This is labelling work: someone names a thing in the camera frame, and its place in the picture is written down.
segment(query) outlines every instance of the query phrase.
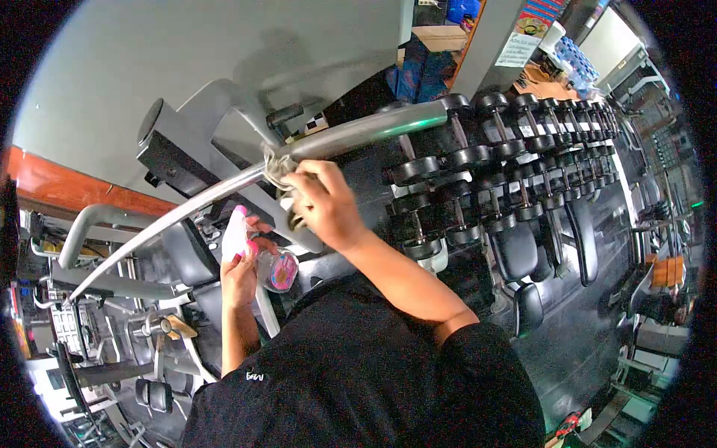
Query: person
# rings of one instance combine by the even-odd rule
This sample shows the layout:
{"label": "person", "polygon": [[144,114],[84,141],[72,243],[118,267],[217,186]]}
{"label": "person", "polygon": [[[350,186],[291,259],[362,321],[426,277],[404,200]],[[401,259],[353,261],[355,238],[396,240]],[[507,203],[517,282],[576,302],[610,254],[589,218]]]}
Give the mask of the person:
{"label": "person", "polygon": [[182,446],[542,446],[541,405],[503,331],[367,229],[336,164],[303,161],[283,181],[361,274],[260,348],[254,260],[275,246],[255,238],[223,264],[222,379],[194,395]]}

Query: dumbbell handle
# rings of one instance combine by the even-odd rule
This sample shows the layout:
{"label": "dumbbell handle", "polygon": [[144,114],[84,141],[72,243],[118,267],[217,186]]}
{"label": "dumbbell handle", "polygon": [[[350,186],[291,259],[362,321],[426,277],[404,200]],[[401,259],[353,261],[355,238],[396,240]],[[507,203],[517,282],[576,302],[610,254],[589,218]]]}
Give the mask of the dumbbell handle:
{"label": "dumbbell handle", "polygon": [[498,129],[500,141],[508,141],[508,136],[505,134],[505,125],[503,124],[503,119],[500,117],[500,114],[497,110],[493,111],[493,122],[495,123],[495,127]]}
{"label": "dumbbell handle", "polygon": [[453,198],[453,212],[455,213],[455,219],[458,222],[458,226],[461,229],[464,229],[465,217],[463,216],[463,209],[460,207],[460,198]]}
{"label": "dumbbell handle", "polygon": [[423,225],[421,224],[421,219],[418,217],[418,210],[411,211],[409,213],[411,216],[411,220],[413,221],[414,228],[416,229],[416,235],[418,236],[416,238],[416,242],[418,244],[423,244],[426,242],[426,235],[423,232]]}
{"label": "dumbbell handle", "polygon": [[463,126],[460,124],[460,120],[458,120],[458,114],[451,115],[450,125],[453,129],[453,135],[455,135],[455,139],[458,140],[458,145],[460,146],[460,148],[467,148],[468,139],[465,137],[465,132],[463,131]]}
{"label": "dumbbell handle", "polygon": [[401,145],[401,150],[410,161],[416,160],[416,151],[414,151],[413,144],[411,144],[411,139],[408,135],[399,135],[399,145]]}

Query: red object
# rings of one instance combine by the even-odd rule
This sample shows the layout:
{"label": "red object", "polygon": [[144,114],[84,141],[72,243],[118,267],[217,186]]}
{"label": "red object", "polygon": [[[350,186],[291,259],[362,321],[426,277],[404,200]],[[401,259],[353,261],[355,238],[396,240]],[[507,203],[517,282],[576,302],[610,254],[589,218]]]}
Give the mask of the red object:
{"label": "red object", "polygon": [[580,412],[572,412],[568,414],[568,416],[565,417],[565,420],[560,423],[560,426],[558,426],[558,429],[555,431],[555,437],[563,439],[566,435],[570,434],[570,432],[578,426],[580,415]]}

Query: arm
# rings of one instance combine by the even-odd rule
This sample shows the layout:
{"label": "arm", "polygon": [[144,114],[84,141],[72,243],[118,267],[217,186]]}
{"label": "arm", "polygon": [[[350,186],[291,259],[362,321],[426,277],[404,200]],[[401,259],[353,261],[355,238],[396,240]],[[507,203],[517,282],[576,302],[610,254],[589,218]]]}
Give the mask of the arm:
{"label": "arm", "polygon": [[[271,228],[256,216],[247,218],[250,227],[263,232]],[[276,245],[265,238],[247,243],[244,256],[236,254],[231,262],[223,262],[222,280],[222,378],[242,365],[244,359],[259,350],[259,329],[252,314],[251,303],[257,289],[255,262],[260,250],[276,254]]]}
{"label": "arm", "polygon": [[448,286],[364,226],[353,192],[335,163],[303,161],[283,180],[304,196],[294,207],[309,227],[366,275],[393,306],[435,323],[439,345],[458,328],[478,322]]}

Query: paper sign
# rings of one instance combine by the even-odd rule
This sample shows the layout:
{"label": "paper sign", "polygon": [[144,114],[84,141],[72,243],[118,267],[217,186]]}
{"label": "paper sign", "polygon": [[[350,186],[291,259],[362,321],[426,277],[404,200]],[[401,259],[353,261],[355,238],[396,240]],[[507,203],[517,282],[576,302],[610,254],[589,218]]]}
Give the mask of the paper sign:
{"label": "paper sign", "polygon": [[505,43],[495,65],[500,65],[501,67],[525,67],[540,41],[539,37],[511,32],[511,37]]}

